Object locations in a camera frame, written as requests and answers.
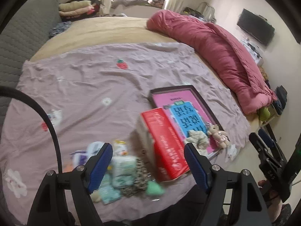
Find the small teddy bear pink dress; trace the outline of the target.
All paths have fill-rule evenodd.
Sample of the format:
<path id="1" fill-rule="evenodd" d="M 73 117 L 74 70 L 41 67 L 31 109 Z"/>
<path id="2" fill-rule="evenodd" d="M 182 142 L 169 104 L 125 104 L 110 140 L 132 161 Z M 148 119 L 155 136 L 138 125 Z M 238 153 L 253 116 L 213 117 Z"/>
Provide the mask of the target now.
<path id="1" fill-rule="evenodd" d="M 207 123 L 206 127 L 207 134 L 213 137 L 219 148 L 225 149 L 230 145 L 228 134 L 225 131 L 220 130 L 217 124 Z"/>

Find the wall mounted black television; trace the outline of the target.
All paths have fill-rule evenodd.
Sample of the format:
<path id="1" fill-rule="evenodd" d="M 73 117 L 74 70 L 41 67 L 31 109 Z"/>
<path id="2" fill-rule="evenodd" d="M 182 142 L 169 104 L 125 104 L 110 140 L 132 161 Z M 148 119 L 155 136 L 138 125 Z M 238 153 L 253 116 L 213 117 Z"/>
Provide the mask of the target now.
<path id="1" fill-rule="evenodd" d="M 265 47 L 269 45 L 274 37 L 275 28 L 265 18 L 246 9 L 242 10 L 237 26 Z"/>

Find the green pillow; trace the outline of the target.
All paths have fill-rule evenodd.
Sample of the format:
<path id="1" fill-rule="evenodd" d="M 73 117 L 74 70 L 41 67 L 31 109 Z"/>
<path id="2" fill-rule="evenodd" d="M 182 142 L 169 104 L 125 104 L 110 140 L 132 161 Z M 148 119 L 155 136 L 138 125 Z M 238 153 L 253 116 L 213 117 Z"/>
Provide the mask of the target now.
<path id="1" fill-rule="evenodd" d="M 258 110 L 259 120 L 262 122 L 268 120 L 270 118 L 270 115 L 271 115 L 270 111 L 268 110 L 267 107 L 262 107 Z"/>

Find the green makeup sponge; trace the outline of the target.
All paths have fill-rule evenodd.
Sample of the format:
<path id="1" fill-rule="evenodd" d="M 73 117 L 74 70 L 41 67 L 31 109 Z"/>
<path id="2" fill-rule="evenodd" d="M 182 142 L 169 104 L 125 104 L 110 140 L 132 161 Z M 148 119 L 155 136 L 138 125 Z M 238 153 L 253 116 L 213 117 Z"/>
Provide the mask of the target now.
<path id="1" fill-rule="evenodd" d="M 145 193 L 147 196 L 161 196 L 165 193 L 165 190 L 156 181 L 148 181 Z"/>

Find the white dresser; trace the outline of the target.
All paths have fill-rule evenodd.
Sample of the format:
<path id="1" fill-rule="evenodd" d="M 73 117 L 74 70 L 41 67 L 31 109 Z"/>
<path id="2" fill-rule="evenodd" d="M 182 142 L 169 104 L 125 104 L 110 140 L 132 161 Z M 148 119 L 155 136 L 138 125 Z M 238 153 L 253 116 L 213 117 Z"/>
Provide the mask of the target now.
<path id="1" fill-rule="evenodd" d="M 240 42 L 244 45 L 244 47 L 247 49 L 247 51 L 250 53 L 254 61 L 258 66 L 262 66 L 264 63 L 262 52 L 260 51 L 260 48 L 257 45 L 252 44 L 247 39 L 241 39 Z"/>

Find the yellow snack packet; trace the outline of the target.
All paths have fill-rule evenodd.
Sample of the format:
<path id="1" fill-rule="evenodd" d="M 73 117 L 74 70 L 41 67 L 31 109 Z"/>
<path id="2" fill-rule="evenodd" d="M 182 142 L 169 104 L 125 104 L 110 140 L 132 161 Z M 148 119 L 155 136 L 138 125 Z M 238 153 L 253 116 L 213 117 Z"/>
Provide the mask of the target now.
<path id="1" fill-rule="evenodd" d="M 128 155 L 127 143 L 122 140 L 113 141 L 113 155 L 126 156 Z"/>

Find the stack of folded blankets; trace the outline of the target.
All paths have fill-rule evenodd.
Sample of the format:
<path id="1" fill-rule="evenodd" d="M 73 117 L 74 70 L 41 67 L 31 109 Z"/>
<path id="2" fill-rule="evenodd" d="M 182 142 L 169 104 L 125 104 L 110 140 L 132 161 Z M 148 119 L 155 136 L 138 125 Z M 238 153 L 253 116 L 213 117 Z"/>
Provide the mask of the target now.
<path id="1" fill-rule="evenodd" d="M 71 3 L 62 3 L 59 5 L 59 14 L 61 17 L 79 17 L 80 15 L 90 15 L 95 12 L 96 3 L 89 0 L 73 1 Z"/>

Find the floral cream scrunchie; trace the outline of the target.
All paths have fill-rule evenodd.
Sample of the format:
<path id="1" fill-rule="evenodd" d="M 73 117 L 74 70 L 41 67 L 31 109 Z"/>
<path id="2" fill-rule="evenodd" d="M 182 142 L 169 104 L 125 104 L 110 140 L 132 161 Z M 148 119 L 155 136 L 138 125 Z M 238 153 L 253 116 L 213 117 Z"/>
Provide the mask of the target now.
<path id="1" fill-rule="evenodd" d="M 203 131 L 189 130 L 188 137 L 184 143 L 192 143 L 200 155 L 208 155 L 207 147 L 209 146 L 209 139 Z"/>

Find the red tissue box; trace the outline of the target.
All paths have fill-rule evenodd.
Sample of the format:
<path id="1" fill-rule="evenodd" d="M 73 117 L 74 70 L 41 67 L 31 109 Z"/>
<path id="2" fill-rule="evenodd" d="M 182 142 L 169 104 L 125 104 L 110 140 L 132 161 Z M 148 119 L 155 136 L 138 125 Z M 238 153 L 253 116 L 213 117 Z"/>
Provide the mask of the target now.
<path id="1" fill-rule="evenodd" d="M 183 141 L 162 108 L 140 113 L 136 131 L 159 181 L 173 181 L 189 171 Z"/>

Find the grey quilted headboard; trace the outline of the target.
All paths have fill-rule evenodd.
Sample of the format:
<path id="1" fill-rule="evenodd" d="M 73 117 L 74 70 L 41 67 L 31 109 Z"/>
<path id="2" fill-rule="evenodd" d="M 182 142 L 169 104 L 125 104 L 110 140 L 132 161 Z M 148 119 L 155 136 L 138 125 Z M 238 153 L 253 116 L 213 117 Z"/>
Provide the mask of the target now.
<path id="1" fill-rule="evenodd" d="M 22 66 L 49 40 L 61 22 L 59 0 L 28 0 L 1 33 L 1 85 L 15 88 Z"/>

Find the pink quilted duvet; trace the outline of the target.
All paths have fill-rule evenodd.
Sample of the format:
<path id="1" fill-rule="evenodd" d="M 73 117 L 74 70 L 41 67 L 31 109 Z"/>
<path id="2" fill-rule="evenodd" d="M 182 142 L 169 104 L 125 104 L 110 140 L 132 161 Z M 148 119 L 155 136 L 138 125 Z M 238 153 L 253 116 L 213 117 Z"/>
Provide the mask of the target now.
<path id="1" fill-rule="evenodd" d="M 251 54 L 221 26 L 169 10 L 156 12 L 146 26 L 148 30 L 194 48 L 236 94 L 245 115 L 255 113 L 277 100 Z"/>

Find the leopard print scrunchie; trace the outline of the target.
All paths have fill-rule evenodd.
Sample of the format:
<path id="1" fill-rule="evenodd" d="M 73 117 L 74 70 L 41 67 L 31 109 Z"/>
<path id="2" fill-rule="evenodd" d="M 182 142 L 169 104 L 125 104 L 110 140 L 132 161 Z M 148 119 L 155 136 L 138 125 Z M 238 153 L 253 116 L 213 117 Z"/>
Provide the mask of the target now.
<path id="1" fill-rule="evenodd" d="M 147 190 L 148 171 L 144 162 L 140 158 L 136 158 L 136 177 L 134 184 L 127 188 L 122 188 L 121 193 L 125 197 L 131 197 L 137 193 L 145 192 Z"/>

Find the beige mattress cover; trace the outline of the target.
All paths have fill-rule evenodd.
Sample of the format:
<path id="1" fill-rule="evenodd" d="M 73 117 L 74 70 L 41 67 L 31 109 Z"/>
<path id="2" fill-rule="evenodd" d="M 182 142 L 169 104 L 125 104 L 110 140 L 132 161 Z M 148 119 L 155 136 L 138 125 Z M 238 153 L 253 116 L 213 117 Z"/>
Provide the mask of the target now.
<path id="1" fill-rule="evenodd" d="M 146 28 L 146 22 L 146 18 L 135 17 L 98 17 L 73 22 L 67 31 L 49 39 L 31 57 L 30 61 L 36 62 L 71 50 L 94 45 L 176 42 L 176 40 L 168 36 L 149 31 Z M 216 71 L 197 51 L 195 51 L 194 55 L 199 64 L 209 71 L 211 77 L 214 77 L 219 84 L 227 88 Z M 128 110 L 141 113 L 151 109 L 152 107 L 147 96 L 150 89 L 157 87 L 148 88 L 142 94 L 142 105 L 141 103 L 135 103 Z M 255 131 L 260 126 L 261 122 L 257 114 L 245 115 L 245 117 L 252 131 Z"/>

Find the mauve embroidered bed sheet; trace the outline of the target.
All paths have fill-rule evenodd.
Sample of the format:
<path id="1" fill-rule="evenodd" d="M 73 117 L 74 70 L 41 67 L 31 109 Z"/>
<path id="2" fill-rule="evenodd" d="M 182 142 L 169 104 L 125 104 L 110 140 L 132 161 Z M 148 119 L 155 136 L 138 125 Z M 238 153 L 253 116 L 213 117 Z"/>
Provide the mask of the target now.
<path id="1" fill-rule="evenodd" d="M 25 62 L 17 88 L 52 119 L 64 164 L 71 153 L 95 141 L 119 139 L 141 156 L 136 133 L 140 113 L 128 108 L 142 105 L 142 94 L 155 86 L 194 86 L 231 143 L 243 147 L 249 122 L 230 90 L 211 77 L 194 53 L 176 42 L 86 47 Z M 27 105 L 11 100 L 1 135 L 1 171 L 8 209 L 20 222 L 27 222 L 38 187 L 51 169 L 57 169 L 57 159 L 43 120 Z"/>

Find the green tissue pack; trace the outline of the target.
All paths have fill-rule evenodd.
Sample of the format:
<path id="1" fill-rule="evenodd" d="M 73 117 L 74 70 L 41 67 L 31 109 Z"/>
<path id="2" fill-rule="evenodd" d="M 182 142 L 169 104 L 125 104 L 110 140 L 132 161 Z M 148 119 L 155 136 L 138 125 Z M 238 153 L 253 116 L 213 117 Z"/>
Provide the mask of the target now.
<path id="1" fill-rule="evenodd" d="M 112 179 L 109 173 L 106 173 L 100 183 L 98 192 L 104 205 L 121 199 L 121 192 L 112 186 Z"/>
<path id="2" fill-rule="evenodd" d="M 135 156 L 114 156 L 111 161 L 112 186 L 117 189 L 134 185 L 137 170 Z"/>

